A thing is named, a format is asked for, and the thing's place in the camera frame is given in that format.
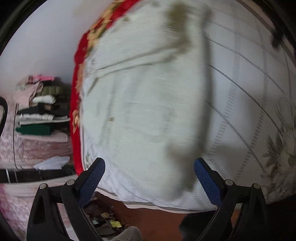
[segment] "white wall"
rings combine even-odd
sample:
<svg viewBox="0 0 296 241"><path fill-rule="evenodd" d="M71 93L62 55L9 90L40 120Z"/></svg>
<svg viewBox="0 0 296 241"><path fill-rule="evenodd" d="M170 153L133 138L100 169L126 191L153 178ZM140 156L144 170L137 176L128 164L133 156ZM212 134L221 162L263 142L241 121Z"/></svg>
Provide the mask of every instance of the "white wall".
<svg viewBox="0 0 296 241"><path fill-rule="evenodd" d="M47 0L17 30L0 56L0 94L28 74L71 83L74 54L84 32L112 0Z"/></svg>

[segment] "floral blanket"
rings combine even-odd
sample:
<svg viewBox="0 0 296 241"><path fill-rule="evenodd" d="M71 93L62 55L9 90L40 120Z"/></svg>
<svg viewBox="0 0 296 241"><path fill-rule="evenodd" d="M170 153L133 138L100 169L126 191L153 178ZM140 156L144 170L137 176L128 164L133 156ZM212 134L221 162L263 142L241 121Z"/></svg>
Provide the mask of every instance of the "floral blanket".
<svg viewBox="0 0 296 241"><path fill-rule="evenodd" d="M71 94L71 138L73 145L73 157L75 170L78 175L83 172L81 160L81 143L80 143L80 122L79 122L79 105L80 105L80 89L83 83L84 60L88 57L90 51L99 42L100 37L109 29L114 21L125 14L139 0L114 0L109 7L102 13L102 16L90 27L90 29L82 36L75 54L75 69L72 81Z"/></svg>

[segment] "bed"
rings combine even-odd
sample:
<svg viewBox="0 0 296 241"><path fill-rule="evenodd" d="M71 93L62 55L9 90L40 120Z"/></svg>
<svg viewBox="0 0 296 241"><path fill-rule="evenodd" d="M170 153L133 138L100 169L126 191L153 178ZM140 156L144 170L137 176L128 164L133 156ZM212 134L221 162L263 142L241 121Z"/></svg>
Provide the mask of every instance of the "bed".
<svg viewBox="0 0 296 241"><path fill-rule="evenodd" d="M79 175L101 156L91 135L80 126L80 91L85 63L106 30L138 0L114 1L82 36L75 55L71 96L71 138ZM213 78L210 133L203 158L224 179L262 186L267 203L296 192L296 68L293 47L284 37L271 45L272 21L252 1L207 1L207 24ZM141 193L118 167L106 165L97 191L129 208L190 213L215 209L198 182L171 202Z"/></svg>

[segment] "floor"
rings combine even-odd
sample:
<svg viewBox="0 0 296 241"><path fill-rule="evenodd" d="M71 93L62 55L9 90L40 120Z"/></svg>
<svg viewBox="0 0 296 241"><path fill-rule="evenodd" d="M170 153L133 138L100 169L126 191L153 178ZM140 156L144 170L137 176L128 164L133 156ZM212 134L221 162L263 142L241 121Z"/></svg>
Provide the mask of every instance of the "floor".
<svg viewBox="0 0 296 241"><path fill-rule="evenodd" d="M117 219L122 224L129 224L137 227L143 235L143 241L181 241L179 225L186 214L169 213L161 210L147 208L131 209L122 202L108 198L96 193L100 201L108 204L116 213ZM232 223L238 216L235 211L232 216Z"/></svg>

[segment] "pink fabric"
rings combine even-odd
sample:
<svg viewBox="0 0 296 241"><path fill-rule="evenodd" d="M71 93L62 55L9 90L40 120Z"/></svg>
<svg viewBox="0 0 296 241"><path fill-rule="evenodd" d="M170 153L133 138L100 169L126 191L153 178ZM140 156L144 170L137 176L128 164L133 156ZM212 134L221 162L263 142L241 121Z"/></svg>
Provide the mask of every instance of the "pink fabric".
<svg viewBox="0 0 296 241"><path fill-rule="evenodd" d="M42 91L42 88L42 83L36 83L33 85L27 84L23 89L14 92L13 100L17 104L21 104L24 107L29 107L31 99L37 92Z"/></svg>
<svg viewBox="0 0 296 241"><path fill-rule="evenodd" d="M17 137L26 140L44 141L44 142L67 142L68 135L59 130L54 131L50 136L35 136L35 135L22 135L17 133Z"/></svg>
<svg viewBox="0 0 296 241"><path fill-rule="evenodd" d="M41 74L33 76L33 83L36 83L38 81L46 81L46 80L53 81L54 77L53 76L45 76L45 75L41 75Z"/></svg>
<svg viewBox="0 0 296 241"><path fill-rule="evenodd" d="M24 78L22 78L17 85L23 85L23 84L32 84L33 83L33 76L27 75Z"/></svg>
<svg viewBox="0 0 296 241"><path fill-rule="evenodd" d="M8 104L8 114L3 133L0 138L0 168L15 168L13 155L13 130L15 103L11 94L3 96ZM19 169L33 168L37 163L43 162L53 156L70 156L73 158L71 138L68 142L41 142L19 138L16 133L15 162Z"/></svg>
<svg viewBox="0 0 296 241"><path fill-rule="evenodd" d="M49 187L60 186L69 179L77 176L68 176L32 183L0 184L0 211L7 223L21 239L25 240L31 207L39 185L46 182ZM70 221L63 204L58 204L64 225L70 227Z"/></svg>

